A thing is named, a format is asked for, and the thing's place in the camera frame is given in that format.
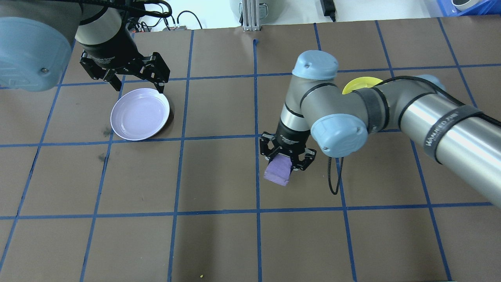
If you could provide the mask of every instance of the yellow plate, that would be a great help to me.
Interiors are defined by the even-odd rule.
[[[348,82],[348,84],[346,84],[345,88],[343,89],[343,95],[348,94],[351,91],[357,90],[360,88],[370,88],[370,87],[378,84],[381,81],[382,80],[379,78],[370,77],[370,76],[362,76],[359,78],[355,78],[354,80],[352,80],[352,81]]]

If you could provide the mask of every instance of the purple sponge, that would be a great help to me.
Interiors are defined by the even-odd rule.
[[[289,182],[289,177],[291,176],[291,167],[291,158],[284,155],[277,155],[268,164],[264,178],[285,186]]]

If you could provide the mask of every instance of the black wire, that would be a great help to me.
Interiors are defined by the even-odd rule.
[[[157,5],[158,5],[158,6],[160,6],[160,8],[162,8],[162,14],[163,14],[163,13],[164,13],[163,6],[162,6],[162,5],[160,5],[160,4],[157,4]],[[141,25],[143,25],[143,24],[144,24],[144,25],[148,28],[148,31],[151,31],[151,28],[154,28],[155,26],[157,26],[157,25],[160,23],[160,21],[161,21],[161,20],[163,20],[163,21],[165,22],[165,19],[166,19],[166,18],[159,18],[159,19],[157,20],[157,22],[156,22],[154,25],[152,25],[152,26],[147,25],[145,22],[141,22]]]
[[[169,23],[167,22],[166,18],[163,19],[163,23],[165,24],[165,27],[167,28],[167,30],[170,31]]]
[[[146,27],[148,29],[148,32],[151,32],[151,28],[149,25],[147,25],[145,22],[141,22],[141,26],[143,27],[143,31],[144,31],[144,27]]]
[[[203,30],[203,27],[202,27],[202,24],[200,23],[200,20],[199,20],[199,19],[198,19],[198,17],[195,15],[195,13],[194,13],[194,12],[192,12],[192,11],[182,11],[182,12],[180,12],[180,13],[177,15],[177,24],[178,24],[178,25],[179,25],[179,16],[180,16],[180,15],[182,15],[183,13],[190,13],[190,14],[194,15],[194,16],[195,16],[196,21],[198,22],[198,25],[200,25],[200,29],[201,29],[201,30]]]
[[[130,1],[131,0],[125,0],[125,5],[129,6],[130,5]],[[122,15],[122,23],[125,23],[127,22],[127,19],[129,18],[129,12],[128,11],[124,11],[123,15]]]
[[[341,162],[339,163],[339,174],[338,174],[338,183],[336,185],[336,191],[332,190],[332,183],[331,183],[331,163],[332,163],[332,158],[329,157],[329,163],[327,165],[327,180],[329,181],[329,189],[331,189],[332,195],[337,195],[339,191],[339,185],[341,184],[341,173],[343,172],[343,161],[344,157],[341,157]]]
[[[168,18],[172,15],[172,8],[170,7],[169,3],[167,3],[164,0],[137,1],[137,2],[141,2],[143,4],[164,4],[168,8],[168,11],[164,12],[164,13],[160,13],[158,11],[146,11],[143,9],[138,9],[138,8],[131,7],[131,6],[119,5],[119,4],[115,4],[112,2],[108,2],[108,1],[102,1],[102,0],[45,0],[45,1],[92,4],[92,5],[104,6],[104,7],[114,8],[114,9],[128,11],[128,12],[142,13],[145,16],[151,16],[151,17],[155,17],[155,18]]]
[[[140,24],[136,19],[130,18],[127,23],[131,23],[134,25],[134,28],[138,31],[140,28],[143,29],[144,25]]]
[[[336,22],[336,12],[335,11],[330,14],[330,17],[331,17],[331,20],[333,22]]]
[[[396,76],[396,77],[389,78],[389,79],[386,79],[384,81],[381,81],[380,83],[376,84],[376,86],[381,85],[381,84],[385,84],[385,83],[388,83],[388,82],[391,82],[391,81],[400,80],[400,79],[408,79],[408,80],[415,80],[415,81],[423,82],[423,83],[427,84],[428,86],[430,86],[431,88],[433,88],[433,90],[442,93],[442,95],[444,95],[447,99],[449,99],[451,102],[453,102],[457,106],[464,106],[463,102],[461,102],[458,99],[454,98],[452,95],[450,95],[449,93],[447,93],[442,88],[438,87],[437,85],[435,85],[431,81],[426,80],[424,78],[420,78],[420,77],[415,77],[415,76]],[[492,124],[494,124],[496,126],[501,127],[501,121],[499,121],[499,120],[497,120],[497,119],[495,119],[495,118],[493,118],[491,116],[488,116],[488,115],[482,113],[482,114],[478,115],[478,117],[482,118],[483,120],[485,120],[485,121],[487,121],[489,123],[492,123]]]

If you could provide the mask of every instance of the light blue joint cover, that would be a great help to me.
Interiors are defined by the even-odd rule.
[[[0,18],[0,85],[45,91],[59,83],[71,57],[68,40],[41,22]]]
[[[345,157],[358,151],[367,141],[367,126],[354,115],[326,115],[312,125],[311,135],[324,154],[332,158]]]
[[[429,82],[435,84],[436,86],[440,87],[443,91],[445,90],[445,86],[440,82],[440,79],[438,79],[436,76],[433,76],[431,74],[421,74],[421,75],[416,75],[416,77],[426,79]]]
[[[331,54],[308,50],[299,55],[292,74],[306,79],[330,80],[336,77],[338,68],[338,60]]]

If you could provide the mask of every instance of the white wall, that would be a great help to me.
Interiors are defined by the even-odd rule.
[[[190,10],[197,14],[203,28],[229,28],[239,26],[238,18],[232,11],[238,9],[240,0],[168,0],[172,6],[173,15],[183,10]],[[306,24],[330,22],[329,17],[322,15],[320,0],[262,0],[270,6],[270,13],[278,14],[276,19],[265,24]],[[429,18],[441,16],[436,0],[335,0],[337,21],[368,21],[408,18]],[[147,5],[148,10],[160,11],[157,5]],[[145,17],[148,25],[156,23],[157,19]],[[199,29],[193,15],[184,13],[179,21],[188,29]],[[161,31],[163,23],[154,28]]]

